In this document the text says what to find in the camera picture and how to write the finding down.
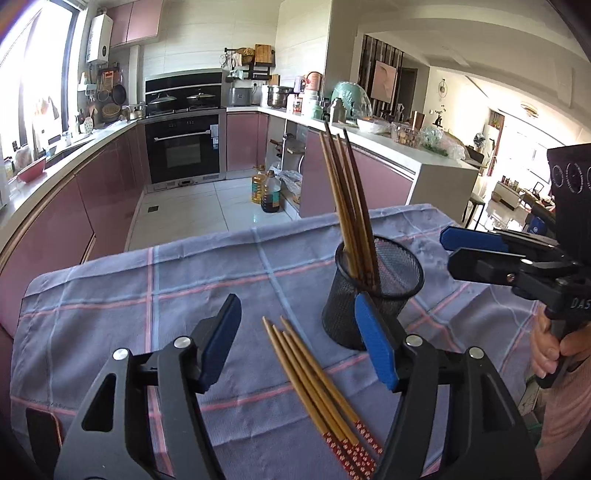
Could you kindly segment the person's right hand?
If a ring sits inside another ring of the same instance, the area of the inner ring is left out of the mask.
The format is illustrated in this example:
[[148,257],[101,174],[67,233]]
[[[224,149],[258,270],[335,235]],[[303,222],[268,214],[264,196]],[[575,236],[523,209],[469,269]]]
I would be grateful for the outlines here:
[[551,333],[551,321],[544,314],[544,309],[539,307],[530,336],[530,345],[533,373],[539,378],[545,378],[556,372],[560,356],[571,358],[571,367],[590,357],[590,325],[558,340]]

